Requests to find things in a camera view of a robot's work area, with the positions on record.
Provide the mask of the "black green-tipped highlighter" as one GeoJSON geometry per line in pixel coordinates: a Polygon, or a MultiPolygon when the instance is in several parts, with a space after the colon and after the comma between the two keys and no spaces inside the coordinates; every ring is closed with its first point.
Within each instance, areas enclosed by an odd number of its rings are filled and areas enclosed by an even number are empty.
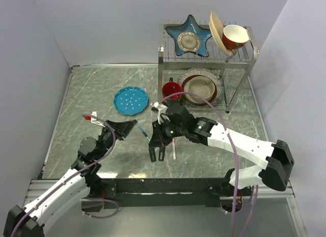
{"type": "Polygon", "coordinates": [[[149,147],[149,156],[151,162],[156,162],[156,154],[155,154],[155,148],[149,147]]]}

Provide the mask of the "white pink-tipped marker pen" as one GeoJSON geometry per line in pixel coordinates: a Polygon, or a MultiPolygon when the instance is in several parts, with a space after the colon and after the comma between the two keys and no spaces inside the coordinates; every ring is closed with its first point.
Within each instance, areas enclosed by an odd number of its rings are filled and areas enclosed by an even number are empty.
{"type": "Polygon", "coordinates": [[[172,140],[172,149],[173,149],[173,161],[176,161],[177,157],[176,157],[176,141],[175,141],[175,138],[173,138],[173,140],[172,140]]]}

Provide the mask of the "black orange-tipped highlighter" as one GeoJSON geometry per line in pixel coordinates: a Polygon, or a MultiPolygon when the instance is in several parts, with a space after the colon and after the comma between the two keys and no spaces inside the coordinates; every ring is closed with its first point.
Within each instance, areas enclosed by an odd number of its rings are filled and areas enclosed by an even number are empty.
{"type": "Polygon", "coordinates": [[[166,154],[166,148],[165,147],[160,147],[159,148],[158,160],[159,161],[164,161],[165,154],[166,154]]]}

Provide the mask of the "clear blue pen cap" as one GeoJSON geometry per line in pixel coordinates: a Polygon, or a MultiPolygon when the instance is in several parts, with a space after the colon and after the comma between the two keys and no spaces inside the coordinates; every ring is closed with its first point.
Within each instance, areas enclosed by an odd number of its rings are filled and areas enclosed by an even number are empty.
{"type": "Polygon", "coordinates": [[[139,128],[140,131],[143,133],[143,135],[146,137],[147,134],[146,134],[146,132],[143,130],[143,128],[142,128],[140,125],[138,125],[138,128],[139,128]]]}

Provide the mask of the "blue pen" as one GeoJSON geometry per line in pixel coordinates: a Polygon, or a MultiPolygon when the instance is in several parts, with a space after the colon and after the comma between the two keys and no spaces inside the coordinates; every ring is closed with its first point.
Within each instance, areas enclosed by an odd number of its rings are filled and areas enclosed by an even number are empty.
{"type": "Polygon", "coordinates": [[[142,134],[145,136],[145,138],[146,138],[148,141],[150,141],[150,138],[149,138],[149,136],[147,135],[147,133],[145,132],[145,130],[144,130],[140,125],[138,125],[138,128],[139,128],[139,130],[142,132],[142,134]]]}

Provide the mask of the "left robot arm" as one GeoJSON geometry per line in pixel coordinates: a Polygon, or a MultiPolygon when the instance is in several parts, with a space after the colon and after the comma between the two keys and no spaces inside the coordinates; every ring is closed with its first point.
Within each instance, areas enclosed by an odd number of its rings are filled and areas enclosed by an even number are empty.
{"type": "Polygon", "coordinates": [[[7,215],[4,236],[44,236],[51,225],[76,202],[103,196],[105,187],[97,172],[100,161],[113,150],[116,141],[124,140],[136,120],[113,122],[99,119],[101,134],[80,143],[77,158],[67,172],[46,192],[24,207],[14,206],[7,215]]]}

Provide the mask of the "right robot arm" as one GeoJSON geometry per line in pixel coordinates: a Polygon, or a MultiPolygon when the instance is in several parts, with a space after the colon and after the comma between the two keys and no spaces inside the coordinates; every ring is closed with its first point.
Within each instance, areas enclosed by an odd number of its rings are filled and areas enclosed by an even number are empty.
{"type": "Polygon", "coordinates": [[[194,117],[186,107],[175,103],[170,107],[156,102],[152,110],[157,120],[152,123],[153,134],[149,142],[151,161],[156,161],[154,148],[164,149],[176,137],[208,147],[216,147],[254,163],[243,169],[230,169],[223,182],[223,190],[235,195],[240,189],[265,185],[272,190],[286,190],[294,166],[288,144],[278,140],[262,141],[224,128],[206,117],[194,117]]]}

